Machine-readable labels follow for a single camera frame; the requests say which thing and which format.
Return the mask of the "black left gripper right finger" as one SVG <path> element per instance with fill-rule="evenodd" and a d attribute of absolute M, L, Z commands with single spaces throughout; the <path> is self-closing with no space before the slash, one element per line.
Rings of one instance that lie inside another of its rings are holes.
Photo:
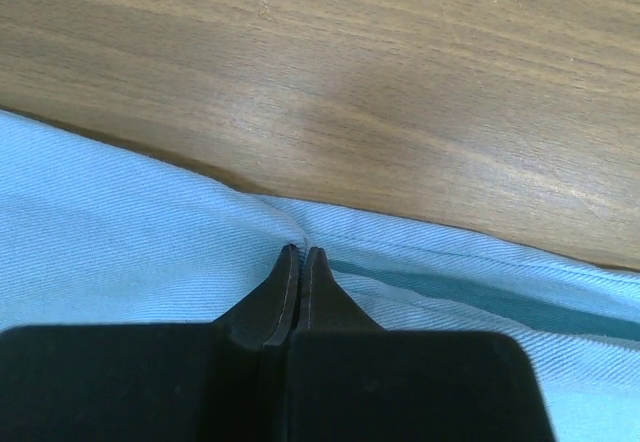
<path fill-rule="evenodd" d="M 310 251 L 289 349 L 293 441 L 550 441 L 532 365 L 510 337 L 391 331 Z"/>

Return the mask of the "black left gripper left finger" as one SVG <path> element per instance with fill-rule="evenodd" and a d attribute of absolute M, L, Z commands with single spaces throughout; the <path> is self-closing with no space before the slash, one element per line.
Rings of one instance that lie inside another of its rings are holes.
<path fill-rule="evenodd" d="M 281 441 L 299 256 L 203 323 L 29 325 L 1 336 L 5 441 Z"/>

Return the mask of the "light blue trousers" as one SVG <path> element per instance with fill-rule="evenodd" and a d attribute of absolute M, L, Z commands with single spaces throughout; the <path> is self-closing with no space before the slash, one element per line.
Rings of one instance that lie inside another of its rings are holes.
<path fill-rule="evenodd" d="M 387 329 L 491 330 L 530 357 L 560 441 L 639 437 L 639 277 L 488 235 L 250 195 L 1 116 L 1 326 L 204 322 L 285 245 L 322 248 Z"/>

